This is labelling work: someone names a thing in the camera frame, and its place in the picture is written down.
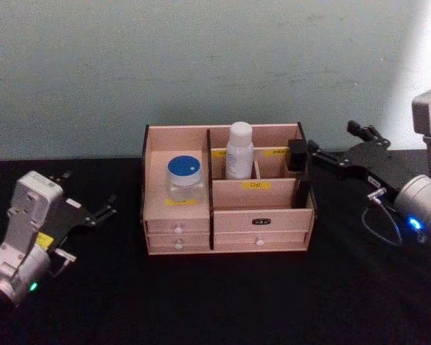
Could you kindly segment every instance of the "drawer knob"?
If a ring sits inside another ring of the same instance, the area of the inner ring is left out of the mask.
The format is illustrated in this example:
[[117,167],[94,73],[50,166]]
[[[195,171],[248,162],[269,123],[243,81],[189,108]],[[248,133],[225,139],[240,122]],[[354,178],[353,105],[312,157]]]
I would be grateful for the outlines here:
[[183,247],[184,247],[184,246],[182,245],[182,241],[178,239],[178,240],[175,242],[174,248],[175,248],[175,249],[177,249],[177,250],[181,250]]

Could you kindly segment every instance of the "robotic arm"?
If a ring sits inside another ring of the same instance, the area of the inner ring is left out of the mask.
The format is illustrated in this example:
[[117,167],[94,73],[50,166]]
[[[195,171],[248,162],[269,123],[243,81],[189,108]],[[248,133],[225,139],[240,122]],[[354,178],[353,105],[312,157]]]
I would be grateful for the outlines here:
[[113,198],[95,214],[64,198],[60,184],[68,175],[57,179],[57,184],[31,171],[17,181],[0,245],[0,304],[18,306],[49,270],[52,255],[65,260],[54,276],[76,260],[60,248],[72,228],[97,226],[116,213]]
[[[431,91],[412,102],[414,128],[424,134],[428,146],[428,164],[431,172]],[[354,177],[366,181],[376,191],[369,200],[381,204],[380,196],[393,204],[411,227],[418,233],[421,242],[431,237],[431,179],[426,175],[415,175],[399,161],[393,159],[386,149],[390,142],[373,127],[361,127],[354,121],[348,123],[348,132],[364,142],[350,148],[342,156],[324,152],[313,141],[308,142],[308,151],[313,162],[324,164],[342,177]]]

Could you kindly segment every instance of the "yellow label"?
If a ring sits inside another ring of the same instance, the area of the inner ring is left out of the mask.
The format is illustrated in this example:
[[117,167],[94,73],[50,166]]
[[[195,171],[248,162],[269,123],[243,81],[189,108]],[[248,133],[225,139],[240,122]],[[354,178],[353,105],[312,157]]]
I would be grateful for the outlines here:
[[269,190],[271,188],[272,188],[271,182],[241,182],[241,189],[243,190],[253,190],[253,189]]
[[196,199],[188,199],[183,201],[173,201],[172,199],[166,199],[164,204],[166,206],[193,206],[196,205]]
[[210,151],[211,157],[214,158],[224,158],[227,156],[227,150],[226,149],[213,149]]
[[273,157],[273,156],[285,156],[289,153],[289,149],[266,149],[264,151],[265,157]]
[[54,239],[42,232],[39,232],[37,235],[37,244],[41,246],[43,249],[48,249]]

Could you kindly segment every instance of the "black table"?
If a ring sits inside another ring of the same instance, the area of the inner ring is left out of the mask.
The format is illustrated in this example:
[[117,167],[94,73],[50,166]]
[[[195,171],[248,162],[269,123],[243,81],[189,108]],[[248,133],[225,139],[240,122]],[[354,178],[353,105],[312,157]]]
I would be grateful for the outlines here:
[[[426,172],[425,152],[394,154]],[[312,169],[308,253],[148,257],[137,158],[0,162],[0,243],[29,170],[72,170],[66,196],[95,211],[115,192],[119,213],[67,240],[77,262],[41,281],[0,325],[0,344],[431,344],[431,244],[403,225],[401,248],[370,235],[362,182]],[[369,218],[392,231],[381,213]]]

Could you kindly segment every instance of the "bottle cap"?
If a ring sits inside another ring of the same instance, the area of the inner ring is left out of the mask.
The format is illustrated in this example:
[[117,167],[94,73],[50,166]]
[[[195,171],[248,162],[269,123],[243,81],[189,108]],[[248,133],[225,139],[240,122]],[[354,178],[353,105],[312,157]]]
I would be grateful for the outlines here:
[[177,156],[167,164],[167,172],[171,183],[192,185],[201,179],[201,164],[193,156]]
[[252,126],[246,122],[235,122],[230,127],[230,143],[245,147],[252,142]]

